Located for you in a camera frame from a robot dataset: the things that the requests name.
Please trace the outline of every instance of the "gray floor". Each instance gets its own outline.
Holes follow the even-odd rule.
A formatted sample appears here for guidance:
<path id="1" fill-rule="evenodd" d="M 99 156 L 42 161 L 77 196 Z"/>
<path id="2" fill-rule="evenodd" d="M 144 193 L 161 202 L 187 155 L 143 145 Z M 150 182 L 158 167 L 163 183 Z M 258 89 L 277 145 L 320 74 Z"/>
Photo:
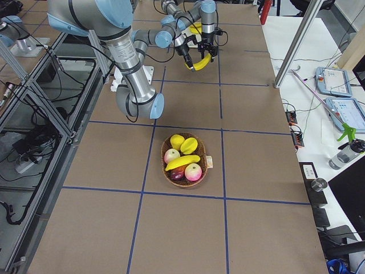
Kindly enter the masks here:
<path id="1" fill-rule="evenodd" d="M 272 7 L 270 15 L 275 16 L 276 12 L 277 8 Z M 297 10 L 289 0 L 281 0 L 280 16 L 296 15 L 298 12 L 299 10 Z M 341 18 L 336 17 L 332 10 L 320 10 L 317 17 L 323 20 L 337 45 L 340 45 L 347 40 L 347 35 L 344 36 L 347 29 L 341 25 Z"/>

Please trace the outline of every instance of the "metal cup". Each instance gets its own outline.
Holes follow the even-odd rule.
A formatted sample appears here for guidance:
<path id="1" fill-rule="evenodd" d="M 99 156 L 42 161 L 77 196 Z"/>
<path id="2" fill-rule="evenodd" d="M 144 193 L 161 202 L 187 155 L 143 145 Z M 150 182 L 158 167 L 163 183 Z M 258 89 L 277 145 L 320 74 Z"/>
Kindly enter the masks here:
<path id="1" fill-rule="evenodd" d="M 310 184 L 311 188 L 316 191 L 316 192 L 320 192 L 323 189 L 325 189 L 326 187 L 329 186 L 328 182 L 322 178 L 316 178 L 314 179 L 311 184 Z"/>

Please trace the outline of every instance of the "basket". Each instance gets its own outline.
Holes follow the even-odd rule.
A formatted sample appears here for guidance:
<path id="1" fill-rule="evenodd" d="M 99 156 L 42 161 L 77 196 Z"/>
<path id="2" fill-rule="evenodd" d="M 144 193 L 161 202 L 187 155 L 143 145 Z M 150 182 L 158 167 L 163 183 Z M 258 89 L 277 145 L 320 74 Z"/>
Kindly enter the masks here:
<path id="1" fill-rule="evenodd" d="M 190 181 L 187 178 L 183 178 L 180 180 L 172 180 L 170 179 L 170 171 L 165 171 L 165 167 L 166 167 L 166 163 L 164 161 L 164 155 L 166 153 L 167 150 L 169 150 L 170 148 L 172 148 L 171 144 L 170 144 L 170 137 L 168 137 L 161 148 L 161 166 L 163 169 L 163 173 L 165 175 L 165 178 L 167 179 L 167 181 L 169 181 L 170 183 L 178 186 L 178 187 L 192 187 L 195 186 L 197 184 L 199 184 L 205 177 L 207 170 L 208 170 L 208 164 L 206 162 L 206 153 L 205 153 L 205 147 L 203 142 L 195 135 L 190 134 L 190 133 L 178 133 L 179 135 L 183 136 L 185 139 L 188 139 L 190 137 L 194 137 L 197 141 L 198 141 L 198 147 L 197 149 L 191 154 L 191 155 L 198 155 L 200 156 L 200 161 L 197 163 L 202 170 L 202 175 L 200 177 L 200 179 L 198 181 Z"/>

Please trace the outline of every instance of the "red object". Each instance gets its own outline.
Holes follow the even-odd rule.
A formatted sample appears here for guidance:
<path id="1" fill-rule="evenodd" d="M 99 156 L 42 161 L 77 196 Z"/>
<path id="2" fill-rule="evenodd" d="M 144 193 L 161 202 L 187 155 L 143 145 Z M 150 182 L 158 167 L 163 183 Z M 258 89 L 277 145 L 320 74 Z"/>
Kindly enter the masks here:
<path id="1" fill-rule="evenodd" d="M 261 24 L 264 25 L 266 23 L 267 16 L 269 15 L 269 11 L 271 5 L 273 4 L 273 0 L 265 0 L 265 4 L 263 4 L 262 14 L 260 17 Z"/>

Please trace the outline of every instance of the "white table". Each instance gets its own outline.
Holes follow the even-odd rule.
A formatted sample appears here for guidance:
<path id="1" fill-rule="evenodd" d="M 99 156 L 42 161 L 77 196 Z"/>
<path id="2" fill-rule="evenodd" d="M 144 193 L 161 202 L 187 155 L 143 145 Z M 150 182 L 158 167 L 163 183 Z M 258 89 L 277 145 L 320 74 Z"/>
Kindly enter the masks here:
<path id="1" fill-rule="evenodd" d="M 301 20 L 302 18 L 296 17 L 268 17 L 266 24 L 263 26 L 263 31 L 271 58 L 284 59 Z M 323 60 L 332 58 L 337 53 L 339 53 L 338 47 L 325 24 L 321 19 L 316 18 L 295 59 Z M 282 61 L 271 61 L 274 71 L 277 74 Z M 314 76 L 317 67 L 326 67 L 328 62 L 328 60 L 321 62 L 295 61 L 291 68 L 297 69 L 298 66 L 300 66 L 301 69 L 298 71 L 298 74 L 302 78 L 311 78 Z M 349 71 L 348 75 L 349 79 L 355 77 L 352 71 Z M 311 87 L 315 87 L 315 79 L 309 79 L 307 82 Z M 350 83 L 359 84 L 357 79 L 352 80 Z M 352 87 L 352 92 L 353 97 L 357 98 L 359 101 L 365 102 L 365 92 L 361 87 Z M 309 110 L 319 104 L 319 101 L 314 98 L 312 107 L 310 107 L 313 98 L 312 93 L 292 74 L 286 75 L 285 80 L 280 87 L 280 93 L 281 97 L 293 104 L 297 110 Z M 308 112 L 297 111 L 298 125 L 302 131 L 304 131 L 306 127 L 307 115 Z M 345 168 L 349 167 L 349 165 L 347 165 L 345 168 L 336 171 L 328 165 L 328 160 L 338 152 L 338 147 L 347 140 L 343 139 L 341 142 L 337 142 L 336 140 L 340 136 L 341 132 L 334 127 L 328 112 L 323 106 L 319 106 L 315 110 L 310 111 L 304 134 L 305 147 L 298 150 L 298 161 L 313 162 L 318 176 L 327 181 L 331 180 Z M 357 134 L 356 136 L 361 139 L 365 138 L 363 135 Z M 352 231 L 355 231 L 330 188 L 326 188 L 324 193 L 328 201 L 328 205 L 325 206 L 325 209 L 331 224 L 329 228 L 348 225 Z"/>

